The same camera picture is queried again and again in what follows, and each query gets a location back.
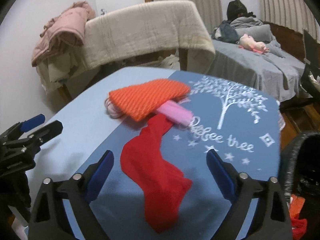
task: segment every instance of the blue gripper pad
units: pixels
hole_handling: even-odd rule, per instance
[[[223,197],[233,203],[237,199],[236,186],[216,151],[210,150],[207,153],[207,166]]]
[[[96,200],[100,190],[102,189],[103,184],[106,182],[106,179],[113,167],[114,156],[113,153],[107,150],[104,155],[101,157],[96,165],[99,165],[92,175],[90,181],[87,184],[87,192],[85,193],[84,199],[87,203],[90,203],[93,200]]]
[[[29,132],[33,128],[36,128],[37,126],[43,124],[45,121],[45,116],[43,114],[39,114],[27,121],[24,121],[22,123],[22,126],[20,128],[21,132]]]

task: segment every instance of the pink jacket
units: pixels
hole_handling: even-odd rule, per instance
[[[32,66],[37,66],[48,57],[63,53],[67,46],[83,45],[85,23],[95,16],[95,11],[88,2],[80,1],[73,3],[60,16],[52,18],[44,26],[40,40],[33,50]]]

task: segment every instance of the pink stuffed toy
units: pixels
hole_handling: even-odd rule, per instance
[[[260,54],[269,52],[269,49],[266,47],[265,43],[263,43],[262,41],[256,42],[251,36],[248,36],[247,34],[244,34],[240,38],[239,48],[258,52]]]

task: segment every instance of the tree graphic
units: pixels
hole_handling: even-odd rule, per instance
[[[211,93],[215,97],[219,97],[222,103],[222,111],[217,129],[220,130],[223,125],[224,116],[231,105],[237,105],[247,109],[248,113],[254,117],[253,123],[258,123],[260,117],[259,110],[268,112],[263,104],[267,98],[259,95],[254,88],[244,86],[242,84],[221,79],[204,76],[198,82],[189,81],[193,84],[190,95],[197,93]]]

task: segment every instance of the blue table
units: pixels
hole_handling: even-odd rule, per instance
[[[176,126],[163,136],[164,159],[181,169],[193,185],[180,206],[178,223],[160,235],[144,221],[142,190],[120,168],[124,144],[139,134],[145,122],[112,120],[103,106],[109,91],[156,78],[188,84],[192,91],[180,103],[195,116],[190,130]],[[34,200],[44,178],[68,179],[97,162],[109,149],[114,153],[115,164],[90,206],[111,240],[208,240],[231,204],[222,197],[206,166],[206,152],[216,149],[224,161],[254,179],[277,176],[278,119],[275,99],[231,81],[166,69],[124,68],[86,90],[50,120],[61,121],[64,130],[44,145],[36,156],[36,167],[27,173],[31,197]],[[76,237],[83,239],[68,201],[64,203]],[[238,239],[245,237],[256,203],[252,201]]]

